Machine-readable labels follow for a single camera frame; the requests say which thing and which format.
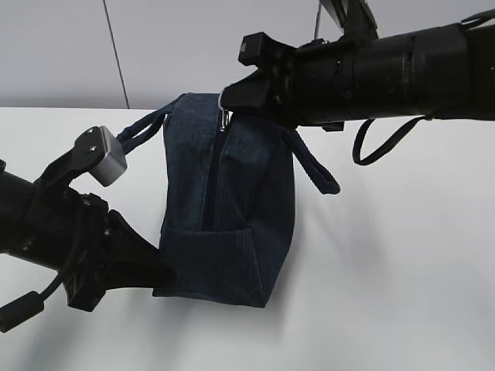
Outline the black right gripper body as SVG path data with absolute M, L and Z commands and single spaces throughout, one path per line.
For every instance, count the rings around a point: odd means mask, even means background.
M 370 41 L 297 49 L 265 34 L 246 38 L 248 62 L 273 83 L 276 114 L 253 114 L 287 128 L 436 115 L 469 103 L 469 47 L 459 25 Z

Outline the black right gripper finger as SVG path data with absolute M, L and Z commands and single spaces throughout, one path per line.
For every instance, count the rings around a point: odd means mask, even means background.
M 273 83 L 264 73 L 251 73 L 226 86 L 218 105 L 223 111 L 239 114 L 276 114 L 278 109 Z

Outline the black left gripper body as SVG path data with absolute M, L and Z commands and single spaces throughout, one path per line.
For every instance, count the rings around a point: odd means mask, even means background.
M 108 203 L 99 197 L 63 193 L 59 203 L 45 203 L 35 184 L 5 170 L 1 162 L 1 252 L 57 272 L 71 308 L 91 312 L 105 290 L 83 279 L 89 247 L 103 235 Z

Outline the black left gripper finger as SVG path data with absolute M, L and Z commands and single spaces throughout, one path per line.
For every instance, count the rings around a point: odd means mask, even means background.
M 108 249 L 102 257 L 102 284 L 107 290 L 119 288 L 163 288 L 173 277 L 159 250 L 141 237 L 122 215 L 107 214 Z

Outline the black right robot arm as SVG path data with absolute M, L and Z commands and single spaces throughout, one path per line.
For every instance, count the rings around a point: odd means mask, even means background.
M 325 131 L 383 117 L 493 120 L 493 11 L 381 38 L 365 2 L 324 5 L 342 29 L 337 41 L 243 38 L 238 59 L 255 71 L 224 89 L 224 110 Z

